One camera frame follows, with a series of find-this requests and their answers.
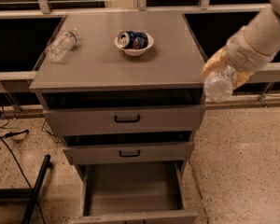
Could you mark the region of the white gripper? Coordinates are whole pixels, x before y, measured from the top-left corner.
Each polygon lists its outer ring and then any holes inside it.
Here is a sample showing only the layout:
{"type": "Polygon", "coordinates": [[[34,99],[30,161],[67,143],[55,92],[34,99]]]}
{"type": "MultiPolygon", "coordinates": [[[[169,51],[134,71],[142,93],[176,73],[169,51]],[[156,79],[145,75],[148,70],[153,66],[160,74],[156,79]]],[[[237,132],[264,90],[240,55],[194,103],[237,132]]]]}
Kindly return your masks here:
{"type": "Polygon", "coordinates": [[[208,59],[201,72],[202,77],[207,77],[211,72],[225,69],[228,65],[239,72],[233,75],[233,88],[236,90],[243,86],[253,75],[274,58],[271,55],[261,54],[248,45],[245,39],[245,28],[231,36],[225,48],[221,48],[208,59]]]}

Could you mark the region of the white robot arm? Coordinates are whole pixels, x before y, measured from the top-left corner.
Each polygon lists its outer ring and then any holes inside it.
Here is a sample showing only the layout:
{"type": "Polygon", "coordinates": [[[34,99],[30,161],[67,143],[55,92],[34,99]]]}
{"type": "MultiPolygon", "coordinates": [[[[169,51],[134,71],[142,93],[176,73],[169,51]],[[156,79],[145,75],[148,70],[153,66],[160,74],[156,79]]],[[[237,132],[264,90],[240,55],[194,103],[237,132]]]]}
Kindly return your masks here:
{"type": "Polygon", "coordinates": [[[280,0],[269,1],[268,6],[206,62],[201,72],[203,79],[230,66],[234,69],[233,88],[236,89],[273,60],[280,51],[280,0]]]}

